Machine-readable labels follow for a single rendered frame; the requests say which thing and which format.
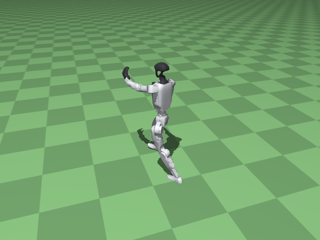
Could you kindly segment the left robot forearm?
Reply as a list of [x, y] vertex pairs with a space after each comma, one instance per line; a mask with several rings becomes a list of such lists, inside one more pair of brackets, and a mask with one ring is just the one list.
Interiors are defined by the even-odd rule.
[[127, 77], [125, 78], [125, 82], [134, 90], [137, 90], [139, 88], [139, 85], [136, 82], [133, 82], [131, 79], [128, 79]]

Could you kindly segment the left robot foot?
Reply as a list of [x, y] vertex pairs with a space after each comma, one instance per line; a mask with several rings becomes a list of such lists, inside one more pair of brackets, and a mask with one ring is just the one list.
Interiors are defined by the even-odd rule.
[[[178, 177], [178, 176], [177, 176]], [[181, 183], [183, 183], [183, 179], [179, 176], [178, 178], [175, 178], [174, 176], [173, 176], [173, 174], [168, 174], [167, 175], [167, 178], [169, 178], [170, 180], [172, 180], [172, 181], [175, 181], [175, 182], [177, 182], [177, 183], [179, 183], [179, 184], [181, 184]]]

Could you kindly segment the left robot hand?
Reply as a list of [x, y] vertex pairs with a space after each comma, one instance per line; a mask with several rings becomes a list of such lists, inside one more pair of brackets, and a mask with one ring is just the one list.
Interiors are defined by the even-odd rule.
[[129, 69], [129, 67], [125, 67], [122, 74], [123, 74], [124, 79], [127, 77], [130, 80], [131, 78], [128, 75], [128, 69]]

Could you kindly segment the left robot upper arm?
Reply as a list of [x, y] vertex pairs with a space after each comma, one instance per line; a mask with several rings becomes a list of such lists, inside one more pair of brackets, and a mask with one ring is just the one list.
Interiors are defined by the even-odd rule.
[[138, 83], [138, 89], [136, 89], [136, 91], [154, 94], [158, 92], [158, 87], [155, 85], [142, 85]]

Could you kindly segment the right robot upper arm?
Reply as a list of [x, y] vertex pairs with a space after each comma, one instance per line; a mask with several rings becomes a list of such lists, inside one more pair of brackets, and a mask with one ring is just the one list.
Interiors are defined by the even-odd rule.
[[169, 80], [172, 82], [172, 96], [173, 96], [174, 86], [175, 86], [176, 82], [173, 81], [173, 80], [170, 79], [170, 78], [169, 78]]

